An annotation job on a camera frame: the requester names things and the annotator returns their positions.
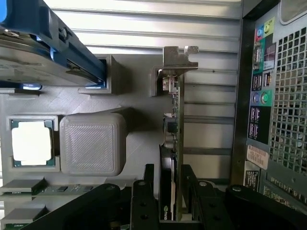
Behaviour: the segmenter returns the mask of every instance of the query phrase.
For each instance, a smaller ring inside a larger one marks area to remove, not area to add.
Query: metal bracket
[[[190,62],[189,55],[198,53],[198,46],[185,46],[184,53],[179,53],[178,46],[163,48],[163,69],[158,71],[158,78],[180,76],[190,70],[198,69],[198,62]]]

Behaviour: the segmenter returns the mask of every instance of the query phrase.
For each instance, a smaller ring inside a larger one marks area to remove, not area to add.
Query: white label
[[[247,159],[264,170],[268,169],[269,154],[263,150],[249,145]]]
[[[275,61],[265,61],[263,70],[274,68]]]

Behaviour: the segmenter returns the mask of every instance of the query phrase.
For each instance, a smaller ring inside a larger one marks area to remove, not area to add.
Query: ethernet port
[[[257,136],[258,136],[258,129],[259,129],[258,125],[255,125],[254,126],[254,133],[253,133],[254,138],[257,138]]]
[[[260,118],[260,109],[255,108],[255,121],[259,121]]]
[[[268,86],[270,86],[271,81],[272,81],[272,75],[271,75],[271,73],[270,73],[270,72],[264,73],[264,74],[263,74],[263,87],[268,87]]]

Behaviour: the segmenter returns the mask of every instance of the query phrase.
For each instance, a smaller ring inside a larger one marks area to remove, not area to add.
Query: gray plastic bracket
[[[99,59],[106,59],[107,64],[107,78],[106,78],[106,89],[88,89],[79,88],[78,93],[88,94],[88,95],[118,95],[120,94],[119,85],[120,81],[120,69],[121,65],[116,62],[113,56],[109,55],[107,57],[98,57]]]

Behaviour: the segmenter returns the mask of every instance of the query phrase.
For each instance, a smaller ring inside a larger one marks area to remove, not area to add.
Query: usb port
[[[252,137],[254,135],[255,125],[253,123],[249,124],[249,136]]]
[[[258,136],[258,128],[259,128],[258,125],[254,126],[254,135],[253,135],[254,138],[257,138]]]
[[[272,81],[271,73],[265,73],[263,77],[263,87],[270,86]]]
[[[255,121],[259,121],[260,118],[260,109],[256,108],[255,109]]]
[[[251,108],[250,110],[250,120],[254,121],[256,117],[256,109],[255,108]]]
[[[257,81],[257,89],[261,89],[261,83],[262,83],[262,75],[259,75]]]
[[[253,90],[256,90],[258,88],[258,75],[255,75],[253,77]]]
[[[255,75],[253,77],[253,90],[261,90],[261,84],[262,84],[262,75]]]

